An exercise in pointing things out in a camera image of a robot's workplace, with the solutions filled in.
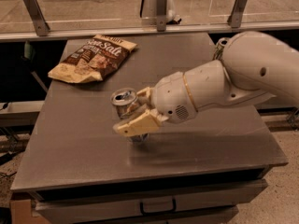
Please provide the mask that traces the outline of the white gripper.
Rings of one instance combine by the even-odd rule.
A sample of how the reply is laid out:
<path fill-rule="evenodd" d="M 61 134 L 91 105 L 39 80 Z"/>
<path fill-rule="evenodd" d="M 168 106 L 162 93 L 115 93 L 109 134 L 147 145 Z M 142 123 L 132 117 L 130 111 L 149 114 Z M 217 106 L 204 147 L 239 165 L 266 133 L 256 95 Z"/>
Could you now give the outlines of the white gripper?
<path fill-rule="evenodd" d="M 142 114 L 131 116 L 113 126 L 122 136 L 132 137 L 156 132 L 165 121 L 181 123 L 194 119 L 197 110 L 186 88 L 182 72 L 162 78 L 153 88 L 146 87 L 137 93 L 138 101 L 156 109 L 146 109 Z"/>

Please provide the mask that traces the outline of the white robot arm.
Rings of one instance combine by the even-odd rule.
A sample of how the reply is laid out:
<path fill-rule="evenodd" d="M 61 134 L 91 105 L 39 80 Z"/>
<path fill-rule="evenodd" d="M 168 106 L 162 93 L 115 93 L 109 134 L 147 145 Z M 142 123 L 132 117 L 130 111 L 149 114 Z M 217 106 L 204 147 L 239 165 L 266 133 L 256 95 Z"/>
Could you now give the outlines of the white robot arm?
<path fill-rule="evenodd" d="M 141 91 L 123 88 L 111 96 L 125 137 L 156 132 L 211 108 L 256 105 L 278 96 L 299 105 L 299 52 L 271 35 L 247 31 L 219 40 L 214 59 L 163 77 Z"/>

